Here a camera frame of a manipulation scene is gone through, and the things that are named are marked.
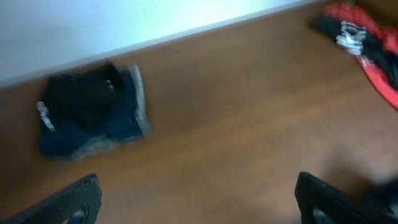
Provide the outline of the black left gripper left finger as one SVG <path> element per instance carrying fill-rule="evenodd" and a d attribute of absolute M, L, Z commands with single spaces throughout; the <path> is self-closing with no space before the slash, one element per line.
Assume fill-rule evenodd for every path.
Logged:
<path fill-rule="evenodd" d="M 1 220 L 3 224 L 94 224 L 101 207 L 98 176 L 88 174 L 33 206 Z"/>

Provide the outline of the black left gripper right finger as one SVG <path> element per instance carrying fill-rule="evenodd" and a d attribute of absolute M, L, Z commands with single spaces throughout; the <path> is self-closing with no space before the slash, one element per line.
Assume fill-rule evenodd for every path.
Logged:
<path fill-rule="evenodd" d="M 397 224 L 397 179 L 354 198 L 308 172 L 300 172 L 295 198 L 302 223 Z"/>

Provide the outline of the black t-shirt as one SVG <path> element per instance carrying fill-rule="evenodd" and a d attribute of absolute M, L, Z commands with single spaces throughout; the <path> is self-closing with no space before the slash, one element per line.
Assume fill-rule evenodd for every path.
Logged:
<path fill-rule="evenodd" d="M 111 107 L 124 94 L 121 73 L 115 65 L 106 63 L 84 73 L 49 78 L 40 100 L 54 127 L 72 120 L 84 129 L 96 130 L 108 120 Z"/>

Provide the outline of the dark garment in pile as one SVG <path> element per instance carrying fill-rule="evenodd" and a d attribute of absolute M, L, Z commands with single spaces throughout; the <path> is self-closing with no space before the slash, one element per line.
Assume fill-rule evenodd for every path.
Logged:
<path fill-rule="evenodd" d="M 319 16 L 310 25 L 351 55 L 363 56 L 374 62 L 387 76 L 390 86 L 397 89 L 397 54 L 384 48 L 381 40 L 365 27 L 328 16 Z"/>

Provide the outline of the red garment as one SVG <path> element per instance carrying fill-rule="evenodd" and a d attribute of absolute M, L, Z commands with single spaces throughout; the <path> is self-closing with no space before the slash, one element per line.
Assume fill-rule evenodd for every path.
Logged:
<path fill-rule="evenodd" d="M 354 55 L 377 92 L 397 109 L 397 29 L 380 26 L 362 8 L 334 3 L 324 16 L 338 25 L 337 45 Z"/>

